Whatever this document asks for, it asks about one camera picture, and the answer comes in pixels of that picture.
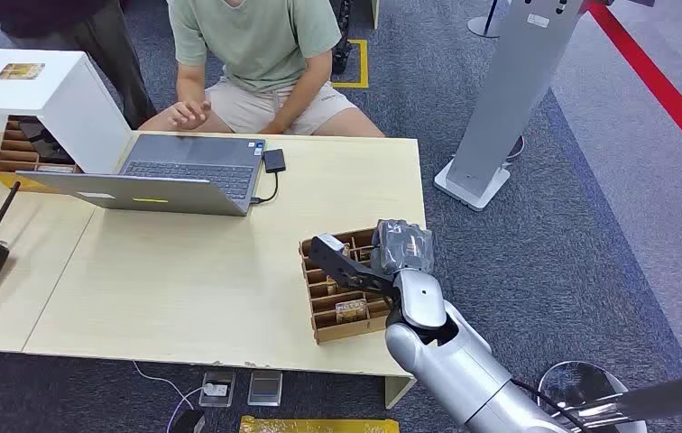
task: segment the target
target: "white panel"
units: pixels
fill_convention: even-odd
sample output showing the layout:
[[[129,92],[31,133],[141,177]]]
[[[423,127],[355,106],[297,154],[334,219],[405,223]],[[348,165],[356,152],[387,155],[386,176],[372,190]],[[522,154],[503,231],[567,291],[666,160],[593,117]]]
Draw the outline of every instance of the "white panel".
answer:
[[[35,115],[85,58],[81,51],[0,50],[0,72],[8,63],[45,65],[36,79],[0,79],[0,112]]]
[[[131,138],[131,128],[86,57],[39,118],[87,173],[112,173]]]

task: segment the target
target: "man's knee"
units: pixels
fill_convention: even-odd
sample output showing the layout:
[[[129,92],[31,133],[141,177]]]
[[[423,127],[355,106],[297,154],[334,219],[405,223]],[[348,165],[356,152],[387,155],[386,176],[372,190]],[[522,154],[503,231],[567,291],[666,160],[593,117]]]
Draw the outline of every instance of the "man's knee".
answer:
[[[166,108],[139,126],[139,131],[176,131],[171,124],[171,107]]]
[[[386,135],[384,135],[380,129],[378,129],[377,126],[373,127],[372,131],[367,132],[367,135],[362,135],[363,137],[373,137],[373,138],[383,138]]]

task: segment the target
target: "white display stand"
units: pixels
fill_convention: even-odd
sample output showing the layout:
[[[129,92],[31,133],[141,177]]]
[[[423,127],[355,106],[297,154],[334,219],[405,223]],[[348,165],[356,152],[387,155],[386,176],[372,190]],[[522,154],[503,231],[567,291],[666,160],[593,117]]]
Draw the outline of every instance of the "white display stand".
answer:
[[[508,180],[503,167],[532,109],[548,91],[585,0],[512,2],[490,72],[456,157],[435,186],[473,210],[482,210]]]
[[[84,172],[111,173],[131,128],[81,51],[0,50],[9,63],[43,63],[35,79],[0,79],[0,132],[8,115],[34,115]]]

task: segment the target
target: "red barrier line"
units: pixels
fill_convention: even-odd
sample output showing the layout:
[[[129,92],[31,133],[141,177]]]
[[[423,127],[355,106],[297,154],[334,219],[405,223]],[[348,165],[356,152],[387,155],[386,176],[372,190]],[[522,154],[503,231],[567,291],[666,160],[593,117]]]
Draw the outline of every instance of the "red barrier line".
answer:
[[[673,84],[654,64],[652,59],[628,34],[622,24],[617,21],[612,12],[601,3],[592,2],[591,15],[599,23],[607,37],[622,56],[628,61],[633,70],[639,75],[641,81],[649,88],[650,92],[665,108],[673,121],[682,131],[682,95],[673,87]]]

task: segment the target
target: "man's hand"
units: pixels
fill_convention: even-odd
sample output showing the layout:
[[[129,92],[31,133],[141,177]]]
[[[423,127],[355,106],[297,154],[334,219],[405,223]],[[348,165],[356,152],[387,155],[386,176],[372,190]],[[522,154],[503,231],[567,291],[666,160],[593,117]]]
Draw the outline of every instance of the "man's hand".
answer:
[[[261,131],[259,131],[259,134],[282,134],[285,132],[285,126],[282,126],[281,124],[278,124],[274,121],[270,122],[268,125],[264,127]]]
[[[195,129],[206,122],[210,111],[209,101],[180,101],[170,107],[169,123],[178,129]]]

